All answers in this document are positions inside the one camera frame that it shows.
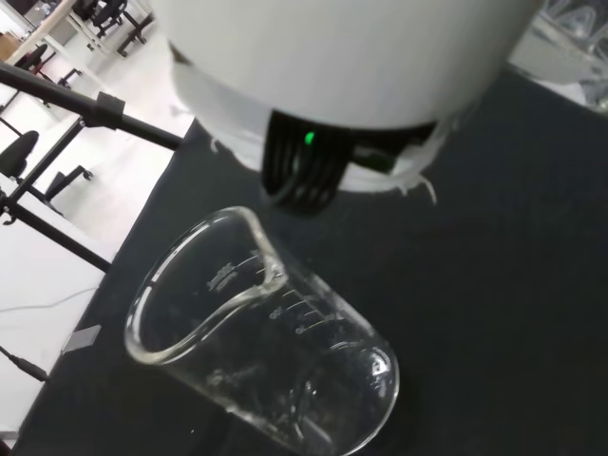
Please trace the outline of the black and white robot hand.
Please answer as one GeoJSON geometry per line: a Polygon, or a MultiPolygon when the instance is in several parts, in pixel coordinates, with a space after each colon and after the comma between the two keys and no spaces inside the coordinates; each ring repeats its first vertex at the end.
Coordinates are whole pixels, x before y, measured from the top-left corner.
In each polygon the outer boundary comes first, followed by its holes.
{"type": "Polygon", "coordinates": [[[500,75],[539,1],[155,1],[181,100],[265,199],[407,192],[500,75]]]}

